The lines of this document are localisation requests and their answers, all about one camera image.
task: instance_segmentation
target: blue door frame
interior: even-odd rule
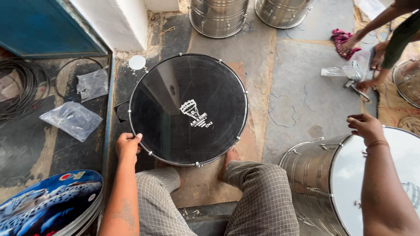
[[[0,46],[25,58],[108,54],[67,0],[1,1]]]

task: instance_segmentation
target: hand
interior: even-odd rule
[[[119,162],[125,159],[137,162],[136,154],[142,150],[139,142],[142,140],[143,135],[137,134],[134,136],[131,133],[122,133],[115,143],[115,151],[117,152]]]
[[[349,115],[347,122],[349,128],[357,129],[352,134],[362,137],[366,146],[377,140],[386,141],[381,122],[369,114]]]
[[[373,80],[363,81],[356,85],[357,90],[361,91],[364,94],[368,93],[370,87],[375,86],[376,83]]]

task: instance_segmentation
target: bracelet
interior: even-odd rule
[[[385,146],[388,146],[388,147],[389,147],[389,144],[388,144],[388,142],[387,142],[387,141],[383,141],[383,140],[376,140],[376,141],[373,141],[371,144],[369,144],[369,145],[367,146],[367,148],[366,148],[366,152],[368,152],[368,151],[369,151],[369,149],[370,149],[371,147],[378,146],[378,145],[385,145]]]

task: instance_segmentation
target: white circular disc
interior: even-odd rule
[[[146,59],[140,55],[135,55],[129,60],[129,67],[133,70],[140,70],[146,65]]]

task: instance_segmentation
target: drumhead logo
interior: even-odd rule
[[[67,173],[67,174],[62,175],[62,176],[61,176],[58,180],[63,181],[63,180],[70,179],[70,178],[73,178],[73,179],[80,179],[80,178],[83,176],[83,174],[84,174],[85,172],[86,172],[86,171],[80,171],[80,172],[79,172],[79,173],[77,173],[77,174]]]
[[[186,101],[180,108],[181,112],[184,113],[185,115],[189,115],[192,118],[194,118],[195,120],[192,121],[190,123],[190,125],[192,127],[206,127],[208,128],[210,125],[213,124],[213,122],[209,122],[206,123],[206,119],[207,119],[207,114],[203,113],[202,115],[200,115],[198,113],[198,109],[197,109],[197,103],[194,101],[194,99],[188,100]]]

